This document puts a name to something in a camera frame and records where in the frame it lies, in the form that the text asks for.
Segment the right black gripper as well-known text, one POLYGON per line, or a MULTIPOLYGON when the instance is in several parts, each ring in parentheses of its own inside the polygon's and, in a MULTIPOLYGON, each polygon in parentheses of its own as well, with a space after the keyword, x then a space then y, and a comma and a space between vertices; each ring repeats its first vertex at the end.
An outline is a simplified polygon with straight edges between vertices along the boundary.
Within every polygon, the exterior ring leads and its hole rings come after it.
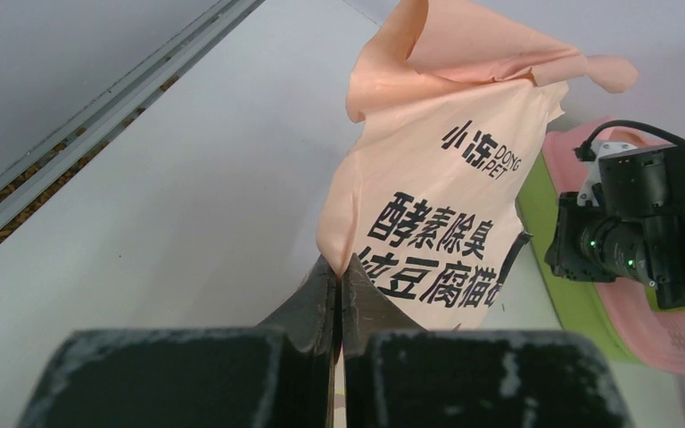
POLYGON ((664 144, 600 156, 595 179, 558 197, 544 257, 555 276, 609 284, 629 278, 660 309, 685 308, 685 149, 664 144))

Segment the cat litter bag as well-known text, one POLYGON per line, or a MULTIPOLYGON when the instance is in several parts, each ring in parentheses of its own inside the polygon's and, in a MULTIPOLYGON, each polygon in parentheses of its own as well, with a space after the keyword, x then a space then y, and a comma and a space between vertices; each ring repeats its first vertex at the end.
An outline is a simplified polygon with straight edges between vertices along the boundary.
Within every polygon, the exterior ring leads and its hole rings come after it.
POLYGON ((332 270, 358 260, 425 328, 478 327, 524 245, 516 197, 578 77, 619 94, 638 72, 469 1, 400 2, 350 76, 364 128, 318 224, 332 270))

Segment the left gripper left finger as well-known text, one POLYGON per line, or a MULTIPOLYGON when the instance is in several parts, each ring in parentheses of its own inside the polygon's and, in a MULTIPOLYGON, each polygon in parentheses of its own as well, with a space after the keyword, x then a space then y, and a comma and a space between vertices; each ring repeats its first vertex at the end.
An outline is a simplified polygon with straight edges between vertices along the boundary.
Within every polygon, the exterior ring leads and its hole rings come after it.
POLYGON ((21 427, 329 427, 336 277, 319 258, 255 326, 76 331, 21 427))

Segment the pink green litter box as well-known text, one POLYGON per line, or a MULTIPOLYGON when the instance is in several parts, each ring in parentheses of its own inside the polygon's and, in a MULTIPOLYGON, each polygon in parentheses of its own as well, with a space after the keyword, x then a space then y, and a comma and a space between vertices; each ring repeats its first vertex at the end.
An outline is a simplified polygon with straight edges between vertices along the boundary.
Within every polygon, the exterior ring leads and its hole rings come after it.
POLYGON ((544 261, 552 242, 557 197, 581 188, 587 169, 573 149, 608 117, 547 133, 517 198, 524 228, 557 318, 610 359, 685 374, 685 309, 659 311, 654 292, 630 279, 578 283, 553 276, 544 261))

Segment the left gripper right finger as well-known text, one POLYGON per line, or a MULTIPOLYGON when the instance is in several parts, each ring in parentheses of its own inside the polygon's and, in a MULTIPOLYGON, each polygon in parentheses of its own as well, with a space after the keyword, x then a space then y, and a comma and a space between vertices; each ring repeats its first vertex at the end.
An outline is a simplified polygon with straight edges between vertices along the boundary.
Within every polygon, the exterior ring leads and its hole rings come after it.
POLYGON ((604 355, 578 333, 427 331, 357 257, 341 282, 350 427, 631 427, 604 355))

